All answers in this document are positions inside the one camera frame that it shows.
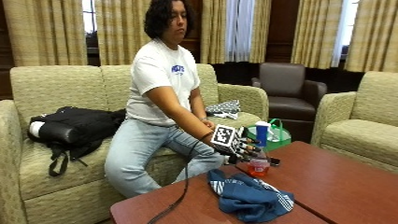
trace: plastic bottle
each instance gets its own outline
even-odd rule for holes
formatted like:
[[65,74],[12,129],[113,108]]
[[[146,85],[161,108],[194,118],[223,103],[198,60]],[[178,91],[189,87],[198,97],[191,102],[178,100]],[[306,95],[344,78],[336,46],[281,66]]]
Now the plastic bottle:
[[270,163],[265,153],[269,127],[270,124],[265,121],[255,123],[255,140],[259,142],[257,147],[261,148],[261,151],[257,153],[257,157],[247,162],[249,174],[254,176],[265,176],[270,169]]

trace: sofa cushion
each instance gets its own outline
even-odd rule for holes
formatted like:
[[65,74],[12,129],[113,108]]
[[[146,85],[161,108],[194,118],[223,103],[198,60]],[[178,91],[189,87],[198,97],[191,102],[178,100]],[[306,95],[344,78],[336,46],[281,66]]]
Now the sofa cushion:
[[367,72],[360,80],[351,119],[364,119],[398,127],[398,74]]
[[398,128],[360,119],[330,124],[323,132],[320,145],[398,166]]
[[261,88],[269,96],[300,98],[306,68],[299,63],[261,63]]
[[107,110],[98,67],[49,65],[13,67],[9,71],[13,101],[22,130],[29,118],[70,105]]
[[314,121],[315,109],[298,98],[269,96],[270,119]]
[[210,64],[197,63],[199,78],[199,94],[205,105],[221,103],[218,99],[218,82],[214,68]]
[[123,199],[101,179],[25,200],[28,223],[98,223],[109,218],[111,204]]
[[[86,156],[81,157],[81,160],[88,164],[86,167],[77,161],[70,161],[65,173],[57,177],[52,177],[48,175],[50,149],[46,148],[44,144],[32,142],[26,139],[24,142],[24,154],[20,168],[22,200],[36,198],[58,190],[69,189],[103,179],[103,160],[107,153],[109,143],[110,138],[106,138],[99,148]],[[163,186],[174,181],[183,164],[183,157],[170,149],[162,148],[147,163],[146,171],[159,185]],[[167,173],[159,171],[163,167],[167,167]]]
[[103,65],[99,68],[109,111],[123,109],[131,86],[130,65]]

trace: black bag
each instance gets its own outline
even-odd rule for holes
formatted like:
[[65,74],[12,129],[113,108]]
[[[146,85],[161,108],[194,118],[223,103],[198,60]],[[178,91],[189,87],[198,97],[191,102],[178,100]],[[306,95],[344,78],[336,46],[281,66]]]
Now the black bag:
[[[103,139],[117,131],[125,117],[125,109],[115,112],[65,106],[53,114],[30,118],[28,137],[46,144],[52,150],[52,163],[48,167],[50,176],[61,175],[69,159],[80,160],[94,151]],[[60,172],[54,171],[57,159],[64,156]]]

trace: short sleeve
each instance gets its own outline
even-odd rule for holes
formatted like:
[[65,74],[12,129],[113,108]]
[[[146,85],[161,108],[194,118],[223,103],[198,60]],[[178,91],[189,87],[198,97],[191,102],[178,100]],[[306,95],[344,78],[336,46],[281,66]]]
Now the short sleeve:
[[153,57],[143,56],[134,62],[131,76],[139,95],[159,86],[171,86],[159,60]]

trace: strap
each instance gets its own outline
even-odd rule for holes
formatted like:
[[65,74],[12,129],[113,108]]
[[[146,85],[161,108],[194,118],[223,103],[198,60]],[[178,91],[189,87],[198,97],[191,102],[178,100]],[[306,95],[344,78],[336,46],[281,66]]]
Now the strap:
[[74,159],[74,161],[77,161],[78,163],[81,163],[84,166],[88,166],[86,163],[81,160],[81,159]]
[[[56,168],[57,163],[58,163],[60,155],[64,155],[64,159],[62,159],[62,163],[61,163],[60,173],[57,173],[57,172],[54,171],[54,168]],[[65,172],[65,170],[66,170],[66,164],[68,164],[68,162],[69,162],[69,157],[68,157],[68,155],[66,155],[66,153],[65,153],[64,151],[61,152],[60,155],[53,159],[53,162],[50,163],[50,165],[49,165],[49,167],[48,167],[48,174],[49,174],[50,176],[58,176],[58,175],[61,175],[61,174]]]
[[277,127],[274,122],[278,121],[278,142],[282,142],[282,137],[283,137],[283,124],[282,124],[282,120],[281,119],[271,119],[270,120],[270,124],[271,124],[271,128]]

